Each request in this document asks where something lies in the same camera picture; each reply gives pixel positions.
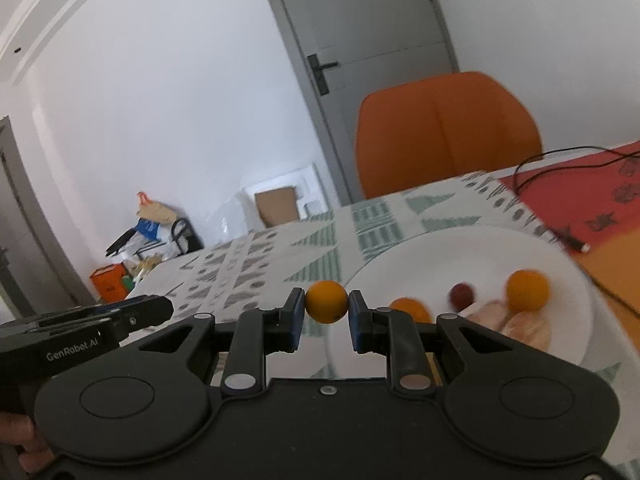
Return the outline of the person's left hand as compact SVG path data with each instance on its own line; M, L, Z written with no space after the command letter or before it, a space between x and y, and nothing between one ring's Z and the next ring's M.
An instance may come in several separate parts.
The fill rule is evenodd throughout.
M17 461L25 474L35 474L54 461L54 453L27 415L1 414L1 443L20 446Z

